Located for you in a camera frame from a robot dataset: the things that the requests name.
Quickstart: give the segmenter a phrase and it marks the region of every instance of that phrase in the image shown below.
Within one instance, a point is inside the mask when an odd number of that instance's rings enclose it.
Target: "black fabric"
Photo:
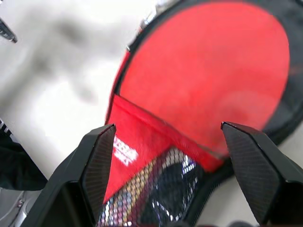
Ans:
[[[20,144],[0,130],[0,187],[11,190],[38,191],[47,179]]]

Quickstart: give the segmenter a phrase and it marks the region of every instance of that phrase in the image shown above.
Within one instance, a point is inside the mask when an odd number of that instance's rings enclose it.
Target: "metal object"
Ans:
[[[158,15],[175,5],[180,0],[159,0],[149,15],[144,18],[140,24],[140,29],[143,30],[151,23]]]
[[[16,43],[18,40],[17,40],[17,37],[16,35],[10,30],[10,28],[4,23],[4,21],[0,18],[0,35],[13,42],[13,43]]]

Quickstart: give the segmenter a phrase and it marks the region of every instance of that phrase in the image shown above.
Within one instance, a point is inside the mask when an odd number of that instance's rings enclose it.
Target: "mesh pocket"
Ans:
[[[203,175],[202,167],[195,161],[171,148],[103,205],[98,226],[164,226],[181,220]]]

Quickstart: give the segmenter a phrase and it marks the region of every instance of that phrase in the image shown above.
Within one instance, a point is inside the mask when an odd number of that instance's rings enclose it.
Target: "black zipper trim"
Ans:
[[[205,176],[205,182],[199,187],[196,196],[192,199],[192,203],[188,206],[186,215],[182,220],[192,227],[195,226],[212,193],[220,186],[221,183],[233,176],[234,171],[230,159],[227,159],[223,166],[221,166],[216,172],[207,174]]]

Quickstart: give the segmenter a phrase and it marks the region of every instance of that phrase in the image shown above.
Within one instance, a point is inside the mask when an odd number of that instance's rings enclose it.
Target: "white surface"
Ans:
[[[104,124],[125,47],[153,0],[10,0],[1,17],[19,42],[0,39],[0,117],[49,178],[80,139]],[[303,166],[303,127],[281,149]],[[199,223],[256,223],[235,179]]]

